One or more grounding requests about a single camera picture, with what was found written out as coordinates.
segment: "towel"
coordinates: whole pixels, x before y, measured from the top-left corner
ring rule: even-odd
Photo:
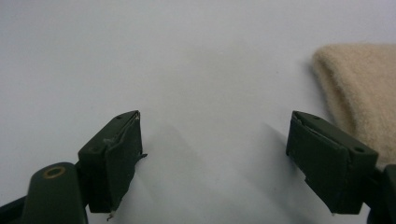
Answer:
[[[314,71],[336,125],[396,163],[396,45],[339,44],[318,49]]]

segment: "bolt hole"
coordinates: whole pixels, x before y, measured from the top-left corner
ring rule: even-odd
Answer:
[[[53,178],[56,178],[56,177],[64,174],[65,171],[66,171],[66,169],[64,169],[64,167],[55,166],[55,167],[52,167],[52,168],[49,168],[48,170],[46,170],[46,172],[43,174],[43,176],[46,179],[53,179]]]
[[[355,151],[362,153],[364,152],[364,149],[361,147],[355,147]]]

